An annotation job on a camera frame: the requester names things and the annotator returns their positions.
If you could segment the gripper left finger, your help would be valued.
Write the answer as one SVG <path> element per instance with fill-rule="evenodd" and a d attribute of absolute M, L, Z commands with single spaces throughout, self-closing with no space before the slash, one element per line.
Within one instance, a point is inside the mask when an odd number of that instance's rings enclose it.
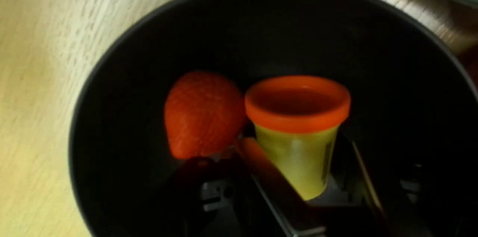
<path fill-rule="evenodd" d="M 180 164 L 160 187 L 161 237 L 325 237 L 255 140 Z"/>

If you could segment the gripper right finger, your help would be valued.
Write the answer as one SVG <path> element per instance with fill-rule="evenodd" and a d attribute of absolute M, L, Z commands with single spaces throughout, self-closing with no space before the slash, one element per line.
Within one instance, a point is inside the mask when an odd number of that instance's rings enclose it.
<path fill-rule="evenodd" d="M 350 237 L 478 237 L 473 178 L 435 158 L 375 161 L 339 133 L 336 181 L 357 209 L 345 227 Z"/>

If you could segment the black bowl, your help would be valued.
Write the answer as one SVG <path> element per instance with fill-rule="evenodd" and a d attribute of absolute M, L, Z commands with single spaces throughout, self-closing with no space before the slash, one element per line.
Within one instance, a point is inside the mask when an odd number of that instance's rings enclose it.
<path fill-rule="evenodd" d="M 381 0 L 173 0 L 127 30 L 79 95 L 69 171 L 93 237 L 161 237 L 160 187 L 174 159 L 163 107 L 192 70 L 242 90 L 280 75 L 333 79 L 351 93 L 340 127 L 368 159 L 419 154 L 478 190 L 478 90 L 432 32 Z M 350 237 L 357 214 L 336 181 L 307 202 L 325 237 Z"/>

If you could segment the yellow tub with orange lid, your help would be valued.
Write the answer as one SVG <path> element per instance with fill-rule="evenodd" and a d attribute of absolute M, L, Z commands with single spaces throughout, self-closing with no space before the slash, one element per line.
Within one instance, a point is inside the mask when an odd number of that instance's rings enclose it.
<path fill-rule="evenodd" d="M 245 94 L 258 145 L 305 201 L 327 188 L 336 137 L 350 106 L 344 85 L 310 75 L 268 78 Z"/>

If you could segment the red toy strawberry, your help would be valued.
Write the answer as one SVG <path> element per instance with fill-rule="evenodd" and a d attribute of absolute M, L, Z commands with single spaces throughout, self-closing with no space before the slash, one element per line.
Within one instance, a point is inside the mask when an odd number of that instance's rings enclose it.
<path fill-rule="evenodd" d="M 188 72 L 169 91 L 164 123 L 174 158 L 221 153 L 234 144 L 246 125 L 244 95 L 220 74 Z"/>

